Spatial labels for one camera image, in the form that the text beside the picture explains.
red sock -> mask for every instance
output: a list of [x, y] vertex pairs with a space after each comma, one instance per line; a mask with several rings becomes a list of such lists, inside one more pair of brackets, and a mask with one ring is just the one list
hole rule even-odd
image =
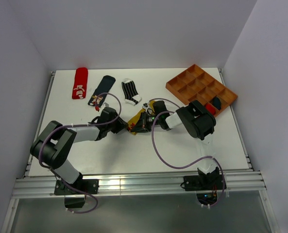
[[76, 70], [75, 83], [72, 89], [72, 98], [74, 100], [84, 99], [86, 96], [87, 68], [81, 67]]

wooden tray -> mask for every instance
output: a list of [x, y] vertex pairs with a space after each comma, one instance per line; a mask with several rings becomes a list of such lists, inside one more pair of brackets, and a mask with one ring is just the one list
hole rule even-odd
[[[166, 89], [185, 105], [188, 105], [194, 100], [198, 100], [203, 106], [206, 104], [211, 105], [216, 111], [214, 117], [217, 117], [237, 98], [235, 93], [218, 82], [196, 64], [168, 81]], [[221, 101], [220, 110], [212, 105], [212, 100], [215, 97]]]

folded sock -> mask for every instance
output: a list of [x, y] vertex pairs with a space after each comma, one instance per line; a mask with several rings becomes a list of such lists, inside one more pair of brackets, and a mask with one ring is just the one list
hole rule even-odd
[[137, 93], [134, 81], [130, 79], [125, 79], [122, 81], [122, 90], [125, 97], [125, 102], [133, 106], [138, 104], [142, 97]]

cable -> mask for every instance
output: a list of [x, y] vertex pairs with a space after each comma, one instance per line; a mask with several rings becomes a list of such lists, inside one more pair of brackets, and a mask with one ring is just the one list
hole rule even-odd
[[[173, 103], [175, 106], [179, 107], [176, 103], [174, 103], [174, 102], [172, 102], [172, 101], [170, 101], [170, 100], [167, 100], [167, 99], [155, 98], [155, 99], [152, 99], [152, 100], [165, 100], [165, 101], [168, 101], [168, 102], [170, 102], [170, 103]], [[190, 167], [190, 166], [194, 165], [195, 163], [197, 163], [197, 162], [199, 162], [199, 161], [201, 161], [201, 160], [203, 160], [203, 159], [213, 159], [213, 160], [216, 162], [217, 166], [220, 168], [221, 175], [222, 175], [222, 191], [221, 191], [220, 198], [218, 198], [217, 201], [216, 201], [214, 204], [210, 205], [210, 206], [216, 205], [217, 203], [219, 203], [221, 197], [223, 197], [223, 194], [224, 194], [224, 191], [225, 191], [225, 177], [224, 177], [223, 170], [222, 170], [219, 162], [218, 162], [213, 156], [204, 156], [204, 157], [201, 157], [201, 158], [193, 161], [192, 163], [190, 163], [190, 164], [188, 164], [188, 165], [186, 165], [186, 166], [173, 166], [173, 165], [167, 163], [167, 162], [161, 157], [160, 153], [158, 152], [158, 149], [157, 149], [157, 147], [156, 147], [156, 145], [155, 145], [155, 141], [154, 141], [154, 128], [155, 128], [155, 125], [156, 125], [156, 122], [157, 122], [158, 118], [159, 118], [162, 114], [165, 114], [165, 113], [174, 113], [174, 112], [172, 112], [172, 111], [164, 111], [164, 112], [159, 113], [159, 114], [155, 117], [155, 119], [154, 119], [154, 121], [153, 121], [153, 124], [152, 124], [152, 145], [153, 145], [153, 148], [154, 148], [155, 153], [157, 154], [157, 156], [159, 157], [159, 159], [160, 159], [165, 165], [167, 165], [167, 166], [169, 166], [169, 167], [171, 167], [171, 168], [173, 168], [173, 169], [185, 169], [185, 168]]]
[[[118, 103], [119, 103], [119, 113], [118, 113], [118, 115], [117, 115], [113, 120], [111, 120], [111, 121], [109, 121], [109, 122], [105, 122], [105, 123], [94, 123], [94, 124], [89, 124], [88, 126], [108, 125], [108, 124], [113, 123], [114, 121], [116, 121], [116, 120], [119, 118], [119, 116], [120, 116], [120, 114], [121, 114], [121, 111], [122, 111], [121, 102], [119, 101], [119, 99], [117, 98], [117, 96], [115, 96], [115, 95], [113, 95], [113, 94], [111, 94], [111, 93], [103, 92], [103, 93], [99, 94], [99, 95], [96, 97], [96, 99], [95, 99], [95, 107], [97, 107], [97, 99], [98, 99], [100, 96], [106, 95], [106, 94], [107, 94], [107, 95], [110, 95], [110, 96], [113, 96], [113, 97], [118, 101]], [[86, 211], [74, 211], [74, 210], [72, 210], [72, 209], [68, 209], [68, 211], [70, 211], [70, 212], [72, 212], [72, 213], [76, 213], [76, 214], [85, 214], [85, 213], [89, 213], [89, 212], [95, 210], [96, 207], [97, 207], [97, 205], [98, 205], [98, 203], [99, 203], [98, 200], [97, 200], [97, 198], [96, 198], [95, 196], [93, 196], [92, 194], [86, 193], [86, 192], [84, 192], [84, 191], [81, 191], [81, 190], [79, 190], [79, 189], [76, 189], [76, 188], [70, 186], [66, 181], [64, 181], [64, 180], [53, 170], [52, 167], [46, 166], [46, 165], [43, 164], [42, 154], [43, 154], [43, 150], [44, 150], [45, 145], [47, 144], [47, 142], [50, 141], [50, 139], [52, 138], [52, 136], [53, 136], [57, 131], [59, 131], [59, 130], [61, 130], [61, 129], [66, 129], [66, 128], [79, 128], [79, 127], [86, 127], [86, 126], [87, 126], [87, 124], [63, 125], [63, 126], [60, 126], [60, 127], [56, 128], [56, 129], [53, 130], [53, 131], [48, 135], [48, 137], [43, 141], [43, 144], [42, 144], [42, 146], [41, 146], [41, 148], [40, 148], [39, 155], [38, 155], [38, 161], [39, 161], [40, 166], [50, 169], [51, 172], [52, 172], [55, 176], [57, 176], [57, 177], [59, 177], [59, 178], [61, 179], [61, 181], [63, 182], [63, 184], [64, 184], [67, 188], [69, 188], [69, 189], [71, 189], [71, 190], [73, 190], [73, 191], [75, 191], [75, 192], [78, 192], [78, 193], [87, 195], [87, 196], [89, 196], [89, 197], [91, 197], [91, 198], [93, 198], [93, 199], [95, 200], [95, 202], [96, 202], [96, 203], [95, 203], [95, 206], [94, 206], [93, 208], [89, 209], [89, 210], [86, 210]]]

gray floor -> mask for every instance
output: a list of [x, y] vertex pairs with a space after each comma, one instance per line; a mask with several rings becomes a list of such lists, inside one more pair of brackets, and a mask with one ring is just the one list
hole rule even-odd
[[13, 233], [267, 233], [258, 192], [230, 193], [211, 210], [195, 194], [103, 197], [89, 214], [65, 212], [64, 200], [20, 200]]

